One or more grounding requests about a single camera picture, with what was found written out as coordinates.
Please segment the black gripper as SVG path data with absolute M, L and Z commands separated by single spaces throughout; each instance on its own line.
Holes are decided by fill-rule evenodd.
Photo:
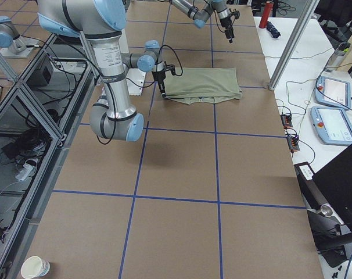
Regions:
M 230 10 L 226 8 L 225 10 L 218 12 L 218 18 L 219 18 L 221 27 L 224 28 L 223 33 L 225 34 L 230 44 L 233 43 L 235 38 L 233 23 L 234 23 L 234 20 L 239 19 L 239 17 L 240 17 L 240 11 L 235 9 Z
M 176 75 L 175 65 L 174 64 L 168 65 L 167 63 L 158 63 L 152 69 L 153 79 L 155 82 L 157 82 L 161 96 L 163 98 L 167 97 L 165 83 L 164 83 L 164 81 L 166 79 L 166 72 L 167 71 L 170 71 L 173 76 Z

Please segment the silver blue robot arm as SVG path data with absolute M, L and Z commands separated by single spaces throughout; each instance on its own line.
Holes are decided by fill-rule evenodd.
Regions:
M 131 104 L 126 82 L 128 69 L 151 71 L 164 87 L 166 64 L 156 40 L 147 41 L 143 54 L 121 53 L 119 39 L 126 25 L 122 1 L 38 1 L 38 18 L 42 28 L 68 37 L 83 36 L 91 44 L 97 69 L 104 83 L 102 95 L 94 103 L 90 126 L 105 139 L 137 141 L 142 134 L 144 118 Z
M 188 18 L 192 19 L 197 28 L 204 27 L 207 20 L 212 15 L 216 15 L 221 27 L 224 28 L 224 31 L 221 32 L 225 34 L 230 44 L 233 43 L 233 39 L 235 38 L 233 23 L 234 20 L 239 19 L 240 11 L 231 10 L 225 1 L 205 1 L 202 9 L 199 9 L 195 4 L 191 4 L 188 1 L 174 0 L 168 2 L 187 15 Z

